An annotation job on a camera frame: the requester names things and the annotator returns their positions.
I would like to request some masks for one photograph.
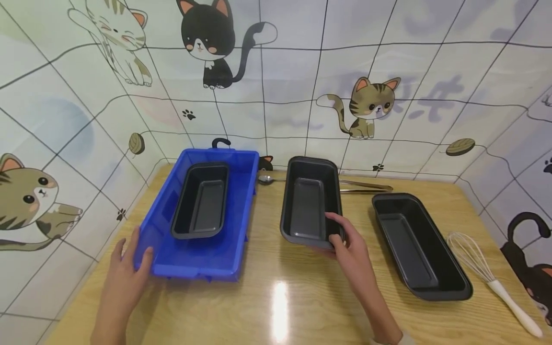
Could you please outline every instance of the wire whisk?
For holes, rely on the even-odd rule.
[[[451,232],[447,238],[447,243],[458,260],[479,275],[489,288],[506,303],[527,332],[538,338],[543,336],[540,327],[512,300],[504,286],[492,274],[483,252],[473,238],[461,232]]]

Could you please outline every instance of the black loaf pan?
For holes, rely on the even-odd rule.
[[[224,225],[229,168],[224,162],[189,167],[171,234],[179,240],[215,236]]]
[[[319,158],[293,157],[285,181],[282,236],[291,243],[333,249],[331,234],[347,238],[343,228],[324,212],[342,214],[337,166]]]
[[[401,279],[415,296],[428,301],[471,297],[470,280],[418,198],[378,194],[372,205]]]

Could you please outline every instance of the cat wallpaper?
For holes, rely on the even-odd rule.
[[[0,0],[2,343],[48,337],[186,148],[458,185],[552,307],[552,3]],[[43,292],[55,294],[44,299]]]

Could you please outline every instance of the blue plastic tray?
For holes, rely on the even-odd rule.
[[[202,162],[226,162],[230,167],[224,226],[213,237],[177,240],[171,236],[171,223],[186,172],[193,164]],[[155,255],[153,275],[238,281],[258,162],[259,153],[255,151],[231,148],[182,151],[140,226],[135,268],[140,267],[144,251],[151,246]]]

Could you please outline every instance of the whisk handle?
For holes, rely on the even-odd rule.
[[[533,321],[532,318],[527,315],[521,309],[516,302],[508,295],[508,292],[502,286],[502,284],[498,280],[493,280],[492,282],[488,282],[487,285],[495,292],[495,294],[498,295],[505,303],[506,305],[512,310],[512,313],[516,316],[519,323],[522,324],[522,326],[527,330],[527,332],[531,333],[532,335],[536,336],[537,338],[542,338],[543,331],[540,329],[540,327],[537,325],[535,321]]]

